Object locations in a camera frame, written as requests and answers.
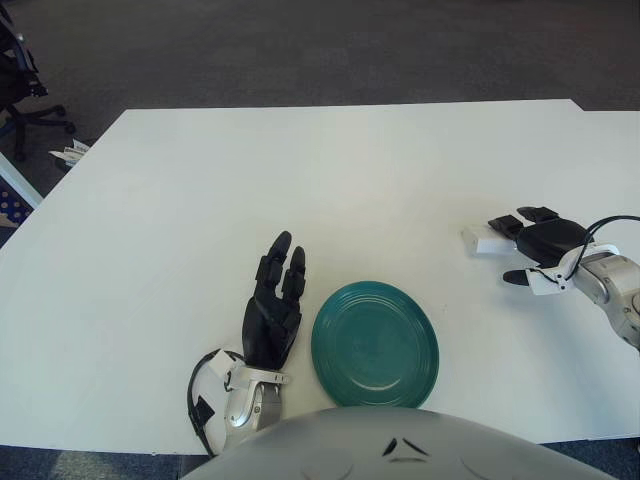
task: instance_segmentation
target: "white paper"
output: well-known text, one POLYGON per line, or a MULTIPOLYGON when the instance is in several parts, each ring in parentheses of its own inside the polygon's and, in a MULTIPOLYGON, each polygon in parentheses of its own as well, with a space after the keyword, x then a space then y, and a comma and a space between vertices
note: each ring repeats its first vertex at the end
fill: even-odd
POLYGON ((85 145, 84 143, 79 142, 75 138, 73 139, 73 148, 75 148, 76 150, 80 150, 84 153, 87 153, 89 151, 88 145, 85 145))
POLYGON ((78 163, 78 160, 79 160, 79 158, 74 157, 74 156, 71 156, 71 155, 70 155, 70 154, 68 154, 68 153, 55 152, 55 151, 53 151, 53 150, 50 150, 50 151, 49 151, 49 153, 50 153, 51 155, 53 155, 54 157, 61 158, 61 159, 62 159, 62 160, 64 160, 65 162, 67 162, 67 163, 73 163, 74 165, 75 165, 76 163, 78 163))
POLYGON ((84 151, 71 147, 64 147, 64 153, 69 154, 72 157, 78 157, 78 160, 80 160, 85 154, 84 151))

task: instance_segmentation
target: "plate rim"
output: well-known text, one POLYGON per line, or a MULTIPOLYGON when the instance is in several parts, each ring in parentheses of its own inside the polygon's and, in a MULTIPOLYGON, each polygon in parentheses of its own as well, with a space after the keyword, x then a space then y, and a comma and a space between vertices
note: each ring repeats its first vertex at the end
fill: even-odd
MULTIPOLYGON (((390 283, 386 283, 386 282, 380 282, 380 281, 376 281, 376 280, 360 280, 357 282, 352 282, 349 283, 347 285, 344 285, 342 287, 340 287, 339 289, 337 289, 336 291, 334 291, 331 295, 329 295, 329 297, 324 301, 324 303, 322 304, 322 307, 320 307, 320 310, 318 310, 318 313, 316 314, 314 323, 313 323, 313 329, 311 332, 311 360, 313 363, 313 368, 314 368, 314 372, 316 375, 316 378, 318 379, 318 381, 320 382, 320 384, 322 385, 322 388, 324 389, 325 393, 334 401, 334 403, 338 406, 353 406, 351 404, 344 404, 341 401, 339 401, 337 398, 334 397, 333 393, 327 388, 327 382, 325 381, 326 378, 324 378, 324 375, 322 375, 320 372, 323 371, 321 368, 319 368, 319 363, 320 360, 317 359, 316 357, 318 356, 317 353, 315 353, 315 351, 317 350, 317 347, 314 348, 314 338, 316 338, 317 335, 319 335, 320 331, 320 327, 318 325, 318 318, 321 316, 322 312, 324 311, 324 309, 327 307, 327 304, 331 301, 332 298, 334 298, 335 296, 339 295, 341 292, 343 292, 344 290, 347 289, 352 289, 356 286, 359 285, 370 285, 370 286, 382 286, 384 288, 391 288, 392 290, 394 290, 395 292, 399 293, 401 296, 405 297, 413 306, 415 306, 415 308, 417 308, 417 310, 422 314, 422 316, 424 317, 424 320, 426 321, 425 324, 425 335, 427 337, 427 341, 428 338, 431 337, 433 339, 433 346, 435 346, 434 349, 432 349, 432 353, 431 353, 431 357, 433 360, 433 375, 432 375, 432 380, 428 383, 425 384, 425 386, 427 388, 425 388, 425 393, 423 395, 421 395, 421 400, 419 401, 419 403, 417 405, 404 405, 404 404, 393 404, 390 406, 395 406, 395 407, 407 407, 407 408, 419 408, 421 405, 424 404, 424 402, 427 401, 427 399, 429 398, 429 395, 431 395, 431 392, 433 391, 436 381, 438 379, 438 374, 440 371, 440 347, 438 345, 438 338, 436 336, 436 332, 435 329, 433 328, 433 325, 431 324, 431 321, 429 320, 429 317, 427 316, 427 314, 424 312, 424 310, 422 309, 422 307, 413 299, 411 298, 407 293, 405 293, 404 291, 402 291, 401 289, 399 289, 398 287, 396 287, 395 285, 391 285, 390 283)), ((365 404, 365 403, 358 403, 357 405, 372 405, 372 406, 377 406, 375 404, 365 404)))

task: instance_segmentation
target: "white bracket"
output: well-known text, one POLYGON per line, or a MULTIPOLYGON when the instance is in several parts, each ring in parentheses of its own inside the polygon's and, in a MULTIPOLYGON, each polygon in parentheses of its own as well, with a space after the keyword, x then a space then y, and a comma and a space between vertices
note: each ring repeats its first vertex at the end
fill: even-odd
MULTIPOLYGON (((565 293, 573 288, 575 284, 573 282, 575 276, 572 276, 567 280, 567 277, 573 270, 573 267, 582 251, 583 246, 569 250, 560 259, 557 266, 551 268, 528 268, 526 270, 527 279, 529 280, 529 287, 534 295, 553 295, 556 293, 565 293)), ((596 243, 589 244, 584 252, 583 258, 590 257, 598 253, 611 253, 613 255, 619 255, 620 251, 615 245, 604 244, 598 245, 596 243)))

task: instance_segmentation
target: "chair leg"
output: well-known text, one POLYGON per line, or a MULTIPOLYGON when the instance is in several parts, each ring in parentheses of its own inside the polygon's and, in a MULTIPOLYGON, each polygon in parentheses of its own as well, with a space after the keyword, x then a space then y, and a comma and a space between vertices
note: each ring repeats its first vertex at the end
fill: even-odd
POLYGON ((52 113, 55 113, 59 117, 64 117, 67 114, 67 111, 62 105, 54 105, 53 107, 45 108, 44 110, 23 113, 23 115, 26 118, 40 118, 40 117, 46 117, 47 115, 51 115, 52 113))
POLYGON ((26 128, 23 123, 16 122, 16 145, 13 153, 13 159, 16 162, 24 162, 27 158, 24 154, 24 140, 26 134, 26 128))
POLYGON ((67 122, 66 120, 46 120, 44 118, 27 117, 26 123, 29 125, 45 125, 49 127, 66 127, 71 122, 67 122))

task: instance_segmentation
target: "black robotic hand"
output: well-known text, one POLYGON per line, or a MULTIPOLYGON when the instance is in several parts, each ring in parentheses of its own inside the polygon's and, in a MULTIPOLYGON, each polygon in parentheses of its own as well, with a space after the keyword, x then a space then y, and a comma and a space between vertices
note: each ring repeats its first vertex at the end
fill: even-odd
POLYGON ((299 299, 304 292, 305 256, 296 247, 282 281, 282 298, 276 296, 291 234, 282 232, 260 259, 256 289, 247 303, 242 325, 245 364, 266 370, 280 370, 298 333, 299 299))

